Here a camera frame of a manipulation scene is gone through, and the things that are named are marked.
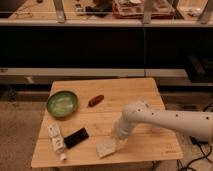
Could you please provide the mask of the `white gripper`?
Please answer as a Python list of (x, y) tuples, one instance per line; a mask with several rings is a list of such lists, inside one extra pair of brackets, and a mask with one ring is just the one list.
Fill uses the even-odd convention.
[(136, 127), (135, 123), (131, 123), (125, 120), (123, 117), (121, 117), (115, 122), (114, 124), (115, 132), (110, 133), (110, 138), (115, 138), (115, 135), (119, 138), (116, 140), (117, 151), (121, 150), (125, 146), (127, 142), (126, 138), (128, 138), (131, 135), (135, 127)]

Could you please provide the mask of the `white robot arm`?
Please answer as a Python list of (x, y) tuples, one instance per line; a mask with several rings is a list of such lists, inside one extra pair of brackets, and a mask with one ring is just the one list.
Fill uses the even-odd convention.
[(115, 122), (110, 137), (117, 151), (140, 123), (148, 123), (213, 142), (213, 112), (161, 110), (149, 107), (144, 101), (127, 104)]

